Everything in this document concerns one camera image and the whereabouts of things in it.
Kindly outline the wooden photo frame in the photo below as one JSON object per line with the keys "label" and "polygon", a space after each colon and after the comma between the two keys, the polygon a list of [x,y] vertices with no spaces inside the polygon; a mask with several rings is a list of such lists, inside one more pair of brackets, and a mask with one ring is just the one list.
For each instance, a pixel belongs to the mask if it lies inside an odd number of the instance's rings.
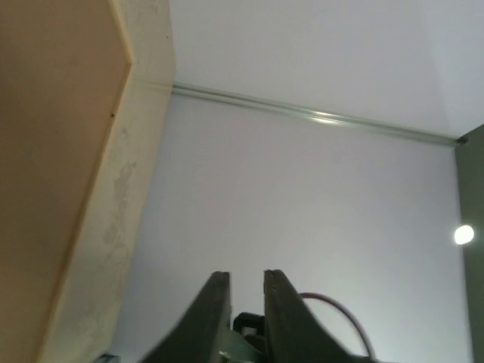
{"label": "wooden photo frame", "polygon": [[132,64],[112,1],[1,3],[1,360],[38,362]]}

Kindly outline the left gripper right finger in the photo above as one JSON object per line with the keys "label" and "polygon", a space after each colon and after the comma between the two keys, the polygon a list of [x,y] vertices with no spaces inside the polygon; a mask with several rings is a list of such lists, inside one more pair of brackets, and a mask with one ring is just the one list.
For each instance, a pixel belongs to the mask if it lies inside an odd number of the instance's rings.
{"label": "left gripper right finger", "polygon": [[281,270],[264,271],[268,361],[350,363],[354,358],[316,321]]}

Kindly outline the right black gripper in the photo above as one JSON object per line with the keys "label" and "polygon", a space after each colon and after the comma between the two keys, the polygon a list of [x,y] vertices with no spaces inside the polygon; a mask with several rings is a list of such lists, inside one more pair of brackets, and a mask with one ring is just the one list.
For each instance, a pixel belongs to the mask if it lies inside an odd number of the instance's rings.
{"label": "right black gripper", "polygon": [[242,312],[222,332],[221,362],[267,362],[265,316]]}

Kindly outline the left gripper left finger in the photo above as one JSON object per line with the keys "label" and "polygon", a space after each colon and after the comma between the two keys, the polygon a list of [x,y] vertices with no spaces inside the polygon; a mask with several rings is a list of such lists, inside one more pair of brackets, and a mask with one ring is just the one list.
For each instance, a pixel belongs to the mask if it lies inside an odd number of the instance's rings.
{"label": "left gripper left finger", "polygon": [[212,273],[177,325],[143,362],[222,362],[219,351],[231,317],[230,274]]}

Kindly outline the right aluminium corner post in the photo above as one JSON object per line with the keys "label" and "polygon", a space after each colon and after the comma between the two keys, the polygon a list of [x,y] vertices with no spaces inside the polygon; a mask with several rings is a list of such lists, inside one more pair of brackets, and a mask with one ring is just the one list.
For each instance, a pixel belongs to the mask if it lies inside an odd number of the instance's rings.
{"label": "right aluminium corner post", "polygon": [[357,129],[363,132],[377,133],[394,138],[403,138],[428,144],[457,147],[465,145],[468,142],[468,138],[465,136],[453,138],[451,136],[440,135],[418,129],[393,126],[371,119],[347,116],[340,113],[331,113],[311,107],[288,104],[266,98],[257,98],[249,95],[242,95],[213,88],[204,88],[195,85],[176,83],[172,88],[172,93],[202,101],[210,101],[235,107],[244,107],[251,110],[289,116],[295,119],[304,119],[314,123]]}

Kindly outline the round ceiling light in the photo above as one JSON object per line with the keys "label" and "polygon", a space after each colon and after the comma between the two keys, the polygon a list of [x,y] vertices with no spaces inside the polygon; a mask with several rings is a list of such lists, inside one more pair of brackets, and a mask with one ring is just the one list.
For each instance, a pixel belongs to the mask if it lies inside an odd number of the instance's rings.
{"label": "round ceiling light", "polygon": [[454,242],[457,245],[465,245],[474,239],[475,231],[470,225],[461,225],[454,232]]}

